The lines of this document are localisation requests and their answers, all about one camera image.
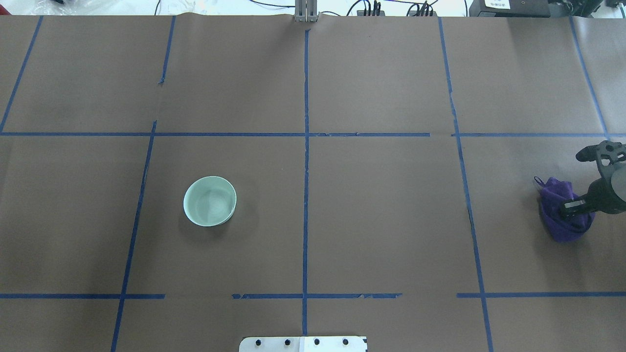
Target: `purple cloth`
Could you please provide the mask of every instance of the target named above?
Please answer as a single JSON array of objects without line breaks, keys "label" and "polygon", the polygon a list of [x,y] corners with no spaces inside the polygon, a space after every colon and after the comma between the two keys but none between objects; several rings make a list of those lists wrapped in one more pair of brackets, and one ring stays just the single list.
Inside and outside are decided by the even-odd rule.
[{"label": "purple cloth", "polygon": [[550,177],[545,184],[538,177],[535,177],[535,181],[543,187],[539,192],[540,215],[552,238],[557,242],[570,242],[581,238],[591,227],[595,213],[561,217],[559,213],[561,203],[578,197],[572,190],[572,183],[559,181],[554,177]]}]

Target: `metal bracket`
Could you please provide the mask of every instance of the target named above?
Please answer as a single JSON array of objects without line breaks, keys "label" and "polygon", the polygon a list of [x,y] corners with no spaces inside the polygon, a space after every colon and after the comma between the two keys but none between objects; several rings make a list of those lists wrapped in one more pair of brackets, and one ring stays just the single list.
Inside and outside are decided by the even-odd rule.
[{"label": "metal bracket", "polygon": [[295,0],[296,22],[317,22],[317,0]]},{"label": "metal bracket", "polygon": [[239,352],[367,352],[364,336],[293,336],[245,338]]}]

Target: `white sticker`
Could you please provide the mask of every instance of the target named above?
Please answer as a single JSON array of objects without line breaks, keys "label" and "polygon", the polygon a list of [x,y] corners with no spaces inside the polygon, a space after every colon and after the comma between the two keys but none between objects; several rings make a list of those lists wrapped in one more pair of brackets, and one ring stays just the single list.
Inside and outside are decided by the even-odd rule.
[{"label": "white sticker", "polygon": [[485,6],[494,9],[511,9],[511,4],[508,0],[485,0]]}]

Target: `blue tape line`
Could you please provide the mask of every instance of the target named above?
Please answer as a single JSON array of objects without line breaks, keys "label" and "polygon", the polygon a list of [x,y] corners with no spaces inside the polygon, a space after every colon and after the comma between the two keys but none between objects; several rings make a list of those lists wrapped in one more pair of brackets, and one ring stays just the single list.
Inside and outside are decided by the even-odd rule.
[{"label": "blue tape line", "polygon": [[[446,40],[443,33],[443,22],[441,17],[437,18],[439,21],[439,36],[441,37],[441,51],[443,53],[443,62],[446,68],[446,79],[448,81],[448,95],[450,99],[450,108],[452,109],[452,116],[454,117],[454,134],[456,135],[456,148],[459,154],[459,164],[461,165],[461,176],[463,178],[463,190],[465,192],[465,202],[468,209],[469,226],[471,229],[472,242],[474,246],[474,260],[476,263],[476,274],[478,275],[478,287],[481,293],[485,293],[485,285],[483,283],[483,271],[480,264],[480,255],[478,252],[478,240],[476,239],[476,228],[474,226],[474,214],[471,208],[470,188],[467,181],[467,173],[465,170],[465,160],[463,158],[463,147],[461,145],[461,137],[459,136],[459,121],[456,116],[456,107],[454,106],[454,100],[452,99],[452,77],[450,75],[450,66],[448,63],[448,53],[446,50]],[[482,297],[481,304],[483,307],[483,320],[485,321],[485,333],[487,337],[487,347],[489,352],[493,352],[493,342],[491,338],[491,325],[489,323],[489,312],[487,311],[487,300]]]},{"label": "blue tape line", "polygon": [[[396,299],[401,293],[307,293],[307,299]],[[233,299],[302,299],[301,293],[244,293],[233,294]]]},{"label": "blue tape line", "polygon": [[172,37],[174,36],[174,25],[176,24],[176,16],[172,16],[172,23],[170,24],[170,37],[167,39],[167,50],[165,50],[165,59],[163,60],[163,75],[158,84],[162,85],[165,82],[165,73],[167,73],[167,63],[170,60],[170,48],[172,47]]},{"label": "blue tape line", "polygon": [[598,98],[595,95],[595,90],[593,89],[593,84],[591,83],[591,79],[589,78],[589,72],[587,71],[587,66],[585,64],[585,60],[583,59],[583,54],[580,51],[580,45],[578,43],[578,35],[576,34],[576,27],[574,26],[573,17],[570,16],[570,27],[572,28],[572,36],[574,37],[574,45],[576,46],[576,53],[578,54],[578,59],[580,60],[580,66],[583,68],[583,73],[585,74],[585,80],[587,81],[587,86],[589,86],[589,92],[591,93],[591,97],[593,99],[593,105],[595,106],[595,111],[598,113],[598,118],[600,119],[600,125],[602,126],[602,131],[604,131],[604,136],[607,140],[610,140],[610,136],[607,130],[607,124],[604,122],[604,116],[602,115],[602,111],[600,110],[600,105],[598,104]]},{"label": "blue tape line", "polygon": [[126,294],[124,299],[165,299],[164,294]]},{"label": "blue tape line", "polygon": [[16,137],[149,137],[150,132],[0,132]]},{"label": "blue tape line", "polygon": [[158,132],[157,137],[304,137],[304,133],[273,133],[273,132]]},{"label": "blue tape line", "polygon": [[430,133],[364,133],[364,132],[339,132],[339,133],[310,133],[311,137],[430,137]]},{"label": "blue tape line", "polygon": [[311,299],[396,299],[402,296],[401,293],[309,293]]},{"label": "blue tape line", "polygon": [[2,293],[0,299],[119,299],[119,294]]},{"label": "blue tape line", "polygon": [[459,133],[461,137],[602,137],[602,133]]},{"label": "blue tape line", "polygon": [[[100,293],[0,293],[0,299],[120,299],[121,294]],[[164,294],[127,294],[126,299],[165,299]]]},{"label": "blue tape line", "polygon": [[233,299],[302,299],[301,293],[244,293],[233,294]]},{"label": "blue tape line", "polygon": [[143,166],[143,176],[141,178],[141,188],[139,190],[139,199],[137,200],[137,210],[135,212],[135,223],[133,224],[133,234],[130,237],[130,246],[128,248],[128,258],[126,259],[126,269],[124,271],[124,280],[121,285],[121,298],[118,306],[118,314],[115,319],[115,330],[113,331],[113,342],[111,343],[111,352],[115,352],[117,348],[117,340],[120,334],[120,324],[122,313],[124,312],[124,296],[128,288],[128,276],[130,275],[130,267],[133,262],[133,253],[135,252],[135,241],[137,238],[137,228],[139,228],[139,217],[141,215],[141,206],[143,205],[143,194],[146,189],[146,178],[148,176],[148,166],[150,166],[150,157],[152,156],[152,145],[155,141],[155,131],[157,130],[157,122],[152,123],[152,131],[150,133],[150,142],[148,143],[148,153],[146,154],[146,162]]},{"label": "blue tape line", "polygon": [[457,298],[540,298],[540,297],[626,297],[626,292],[598,291],[598,292],[486,292],[456,294]]},{"label": "blue tape line", "polygon": [[37,26],[35,27],[35,32],[33,33],[33,38],[31,39],[31,44],[28,46],[28,50],[26,51],[26,56],[24,57],[24,61],[22,62],[22,67],[20,67],[19,69],[18,78],[15,80],[13,91],[11,92],[11,96],[9,97],[9,103],[7,103],[6,109],[4,110],[2,122],[0,122],[0,132],[2,132],[2,130],[4,129],[4,125],[6,124],[6,119],[9,117],[9,112],[11,111],[11,106],[13,105],[15,94],[18,92],[19,82],[22,80],[22,75],[24,74],[24,70],[26,69],[28,58],[30,58],[31,56],[33,46],[35,45],[35,39],[37,39],[37,34],[39,34],[39,29],[41,27],[42,21],[43,21],[43,16],[40,16],[39,20],[37,21]]},{"label": "blue tape line", "polygon": [[304,219],[302,229],[302,335],[308,335],[309,289],[309,31],[304,31]]}]

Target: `drawstring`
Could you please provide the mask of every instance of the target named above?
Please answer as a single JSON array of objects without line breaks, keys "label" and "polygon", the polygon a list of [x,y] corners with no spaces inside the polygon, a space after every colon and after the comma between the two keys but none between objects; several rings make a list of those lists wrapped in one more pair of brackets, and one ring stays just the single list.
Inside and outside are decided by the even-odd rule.
[{"label": "drawstring", "polygon": [[537,176],[535,176],[534,178],[535,178],[535,182],[536,182],[539,186],[541,186],[541,187],[546,187],[546,184],[544,184],[544,183],[543,183],[543,180],[542,180],[542,179],[540,179],[540,178],[539,178],[539,177],[537,177]]}]

